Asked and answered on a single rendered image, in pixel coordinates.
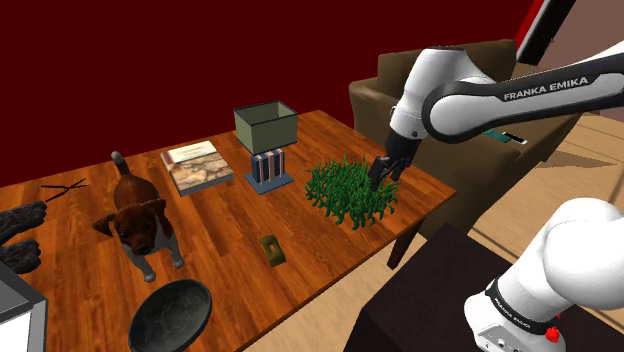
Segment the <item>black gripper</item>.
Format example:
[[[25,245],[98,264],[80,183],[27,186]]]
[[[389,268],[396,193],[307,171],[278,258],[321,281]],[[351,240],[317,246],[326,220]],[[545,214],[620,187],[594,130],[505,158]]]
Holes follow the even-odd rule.
[[[386,156],[377,156],[368,172],[370,190],[376,191],[383,177],[390,172],[390,179],[397,182],[405,167],[412,163],[421,139],[406,138],[390,130],[385,142]]]

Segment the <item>green grass plant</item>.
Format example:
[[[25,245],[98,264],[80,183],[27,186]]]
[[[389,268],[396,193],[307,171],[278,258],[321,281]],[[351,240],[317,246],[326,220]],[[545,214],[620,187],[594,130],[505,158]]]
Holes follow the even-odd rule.
[[[353,230],[372,226],[385,215],[395,212],[398,203],[397,192],[400,183],[387,181],[383,177],[380,185],[371,189],[368,176],[369,163],[366,158],[348,161],[326,160],[308,169],[311,179],[304,189],[308,200],[317,208],[325,208],[325,216],[335,216],[340,225],[347,216],[353,222]]]

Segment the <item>teal and black flat device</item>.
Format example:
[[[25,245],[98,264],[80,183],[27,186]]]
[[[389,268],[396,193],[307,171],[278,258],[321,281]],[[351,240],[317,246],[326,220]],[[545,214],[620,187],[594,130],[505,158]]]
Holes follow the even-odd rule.
[[[516,142],[521,145],[525,145],[527,143],[527,141],[521,137],[515,136],[508,132],[500,132],[493,129],[483,132],[483,135],[493,138],[501,143],[508,143],[510,141]]]

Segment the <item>dark robot stand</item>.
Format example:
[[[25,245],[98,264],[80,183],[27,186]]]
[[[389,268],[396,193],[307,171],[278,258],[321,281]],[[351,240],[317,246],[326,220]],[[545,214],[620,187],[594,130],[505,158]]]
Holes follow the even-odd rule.
[[[624,352],[591,308],[624,304],[615,230],[550,220],[515,263],[443,225],[362,308],[344,352]]]

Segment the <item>table lamp with green shade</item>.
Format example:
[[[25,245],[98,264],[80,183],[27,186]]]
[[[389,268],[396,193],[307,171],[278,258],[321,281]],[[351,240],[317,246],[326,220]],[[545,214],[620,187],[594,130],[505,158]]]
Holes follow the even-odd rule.
[[[262,195],[293,182],[283,148],[297,142],[298,113],[275,100],[236,108],[233,115],[237,138],[251,154],[245,179],[254,190]]]

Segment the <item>wooden table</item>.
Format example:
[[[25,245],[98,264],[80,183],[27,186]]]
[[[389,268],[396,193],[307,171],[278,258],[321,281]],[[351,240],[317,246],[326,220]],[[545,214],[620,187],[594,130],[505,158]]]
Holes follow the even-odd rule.
[[[298,140],[284,150],[290,184],[259,195],[245,179],[250,157],[234,133],[212,137],[234,179],[180,196],[158,152],[128,158],[131,170],[149,179],[167,202],[185,265],[175,269],[167,253],[149,259],[155,281],[145,282],[117,239],[92,224],[113,208],[118,173],[104,162],[0,188],[0,210],[47,199],[41,185],[73,184],[48,202],[44,223],[30,231],[42,250],[26,281],[48,300],[47,352],[129,352],[129,324],[142,301],[172,280],[193,278],[211,292],[210,320],[189,352],[237,352],[386,246],[401,257],[408,233],[454,191],[433,176],[406,169],[393,214],[353,230],[326,217],[307,199],[304,186],[317,163],[371,160],[381,148],[322,111],[302,114]],[[271,267],[259,239],[275,235],[286,262]]]

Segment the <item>book with marbled cover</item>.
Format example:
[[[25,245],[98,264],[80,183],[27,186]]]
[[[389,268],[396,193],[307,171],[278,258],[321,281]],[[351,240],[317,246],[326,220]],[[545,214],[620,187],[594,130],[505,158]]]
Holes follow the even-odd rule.
[[[234,179],[234,172],[209,141],[160,153],[180,196]]]

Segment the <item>brown and white dog figure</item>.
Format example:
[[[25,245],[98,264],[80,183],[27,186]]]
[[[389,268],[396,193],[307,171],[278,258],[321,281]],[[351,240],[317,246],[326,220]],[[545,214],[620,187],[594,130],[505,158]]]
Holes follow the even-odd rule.
[[[135,176],[118,151],[111,153],[120,174],[113,200],[116,211],[96,220],[94,230],[112,237],[109,226],[113,224],[122,249],[129,260],[141,270],[144,281],[152,282],[156,273],[146,257],[166,248],[169,250],[173,266],[182,268],[185,264],[175,230],[165,215],[166,200],[148,180]]]

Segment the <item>black bowl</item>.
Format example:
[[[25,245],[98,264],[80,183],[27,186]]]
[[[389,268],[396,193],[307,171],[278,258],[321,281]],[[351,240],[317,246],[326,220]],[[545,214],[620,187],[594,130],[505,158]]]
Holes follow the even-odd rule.
[[[172,281],[150,294],[128,332],[131,352],[184,352],[204,331],[212,312],[208,288],[194,279]]]

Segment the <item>dark grey knobbly object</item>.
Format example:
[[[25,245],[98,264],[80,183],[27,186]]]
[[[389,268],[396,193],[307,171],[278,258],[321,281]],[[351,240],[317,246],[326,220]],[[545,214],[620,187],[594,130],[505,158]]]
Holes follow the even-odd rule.
[[[26,274],[41,264],[41,250],[34,239],[6,246],[5,243],[19,233],[44,223],[47,205],[43,201],[17,206],[0,212],[0,263],[16,274]]]

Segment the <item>small olive switch plate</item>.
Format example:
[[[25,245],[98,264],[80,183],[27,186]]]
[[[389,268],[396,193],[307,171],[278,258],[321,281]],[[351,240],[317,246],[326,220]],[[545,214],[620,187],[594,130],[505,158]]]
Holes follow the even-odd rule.
[[[265,251],[271,267],[276,267],[286,262],[284,252],[281,249],[279,241],[275,235],[263,236],[259,239],[259,242]]]

